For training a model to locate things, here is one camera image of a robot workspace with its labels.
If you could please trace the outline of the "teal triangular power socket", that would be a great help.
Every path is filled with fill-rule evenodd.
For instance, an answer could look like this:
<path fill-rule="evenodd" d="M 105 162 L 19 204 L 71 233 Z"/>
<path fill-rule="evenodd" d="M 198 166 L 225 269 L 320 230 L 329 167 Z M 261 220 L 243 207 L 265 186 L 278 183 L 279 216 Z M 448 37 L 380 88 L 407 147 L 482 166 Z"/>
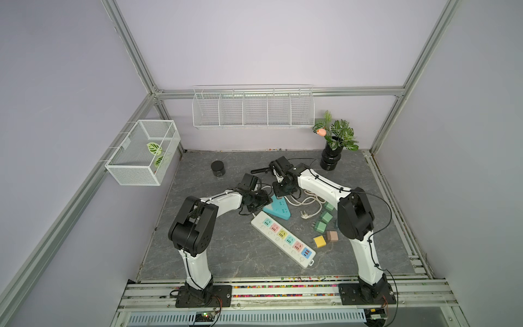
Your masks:
<path fill-rule="evenodd" d="M 267 204 L 262 210 L 268 214 L 273 215 L 277 218 L 289 220 L 291 212 L 287 205 L 287 201 L 284 198 L 278 198 L 275 195 L 271 197 L 272 202 Z"/>

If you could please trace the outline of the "green plug adapter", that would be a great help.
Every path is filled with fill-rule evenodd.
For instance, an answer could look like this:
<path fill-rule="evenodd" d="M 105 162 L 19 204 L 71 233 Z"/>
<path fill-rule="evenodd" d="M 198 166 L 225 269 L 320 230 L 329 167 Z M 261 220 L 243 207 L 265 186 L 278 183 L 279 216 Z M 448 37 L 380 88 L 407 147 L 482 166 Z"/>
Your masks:
<path fill-rule="evenodd" d="M 327 211 L 333 211 L 335 209 L 334 206 L 331 203 L 328 203 L 328 202 L 324 204 L 324 208 Z"/>
<path fill-rule="evenodd" d="M 327 228 L 327 224 L 323 221 L 317 221 L 313 224 L 313 230 L 317 233 L 323 234 L 325 233 Z"/>
<path fill-rule="evenodd" d="M 333 219 L 333 216 L 328 211 L 324 211 L 320 215 L 320 221 L 324 222 L 325 224 L 329 224 Z"/>

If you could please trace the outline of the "long white power strip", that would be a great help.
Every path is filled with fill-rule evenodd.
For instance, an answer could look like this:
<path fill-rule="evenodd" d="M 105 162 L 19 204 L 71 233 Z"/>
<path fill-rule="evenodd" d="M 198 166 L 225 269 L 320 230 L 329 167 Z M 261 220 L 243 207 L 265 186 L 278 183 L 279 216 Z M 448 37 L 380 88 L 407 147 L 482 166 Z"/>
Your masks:
<path fill-rule="evenodd" d="M 258 213 L 251 220 L 251 225 L 302 268 L 309 268 L 315 263 L 316 252 L 313 248 L 265 212 Z"/>

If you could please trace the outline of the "yellow plug adapter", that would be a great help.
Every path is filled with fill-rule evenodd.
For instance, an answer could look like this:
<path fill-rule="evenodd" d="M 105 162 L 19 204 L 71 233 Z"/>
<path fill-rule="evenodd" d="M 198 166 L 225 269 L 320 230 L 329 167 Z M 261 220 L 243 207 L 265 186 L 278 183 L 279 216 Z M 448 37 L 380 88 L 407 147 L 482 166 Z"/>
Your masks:
<path fill-rule="evenodd" d="M 322 235 L 320 235 L 318 237 L 315 237 L 313 239 L 313 241 L 315 243 L 316 248 L 318 248 L 318 249 L 322 248 L 322 247 L 325 247 L 327 245 L 327 241 L 326 241 L 326 239 Z"/>

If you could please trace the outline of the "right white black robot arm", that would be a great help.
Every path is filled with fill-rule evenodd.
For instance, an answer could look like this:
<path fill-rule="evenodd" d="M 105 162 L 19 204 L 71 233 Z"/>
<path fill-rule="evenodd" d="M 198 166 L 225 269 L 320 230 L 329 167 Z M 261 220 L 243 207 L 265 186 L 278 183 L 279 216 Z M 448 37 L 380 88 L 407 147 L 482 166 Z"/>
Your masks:
<path fill-rule="evenodd" d="M 316 173 L 306 164 L 292 165 L 280 157 L 269 163 L 276 177 L 272 184 L 277 197 L 288 196 L 299 189 L 313 193 L 335 207 L 338 228 L 350 240 L 358 263 L 358 279 L 362 287 L 379 290 L 389 286 L 386 270 L 381 267 L 375 249 L 374 220 L 368 194 L 361 188 L 339 185 Z"/>

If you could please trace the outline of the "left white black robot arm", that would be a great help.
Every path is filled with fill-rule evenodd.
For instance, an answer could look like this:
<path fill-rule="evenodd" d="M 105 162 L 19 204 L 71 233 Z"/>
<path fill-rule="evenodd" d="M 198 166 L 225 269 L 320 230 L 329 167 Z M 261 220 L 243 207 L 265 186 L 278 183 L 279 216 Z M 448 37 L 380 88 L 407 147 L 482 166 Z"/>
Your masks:
<path fill-rule="evenodd" d="M 217 218 L 242 208 L 255 213 L 270 203 L 269 193 L 263 189 L 260 179 L 252 174 L 245 174 L 232 189 L 207 198 L 189 196 L 183 201 L 168 238 L 183 259 L 189 290 L 203 293 L 211 289 L 212 274 L 206 250 Z"/>

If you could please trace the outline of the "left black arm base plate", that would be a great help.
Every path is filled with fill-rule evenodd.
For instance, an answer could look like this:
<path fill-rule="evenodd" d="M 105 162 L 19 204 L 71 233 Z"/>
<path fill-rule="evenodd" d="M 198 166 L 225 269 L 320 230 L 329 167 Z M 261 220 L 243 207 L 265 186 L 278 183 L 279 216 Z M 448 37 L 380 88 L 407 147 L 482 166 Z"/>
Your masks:
<path fill-rule="evenodd" d="M 197 290 L 185 284 L 178 290 L 176 308 L 230 307 L 232 302 L 231 285 L 210 285 Z"/>

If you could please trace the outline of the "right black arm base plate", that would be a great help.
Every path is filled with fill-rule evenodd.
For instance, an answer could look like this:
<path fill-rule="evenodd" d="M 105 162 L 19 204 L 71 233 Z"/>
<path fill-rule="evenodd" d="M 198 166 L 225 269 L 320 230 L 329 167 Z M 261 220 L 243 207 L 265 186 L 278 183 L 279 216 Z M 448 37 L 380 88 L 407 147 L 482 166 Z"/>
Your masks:
<path fill-rule="evenodd" d="M 341 283 L 339 294 L 342 305 L 395 305 L 397 303 L 392 286 L 388 282 L 369 286 L 366 283 Z"/>

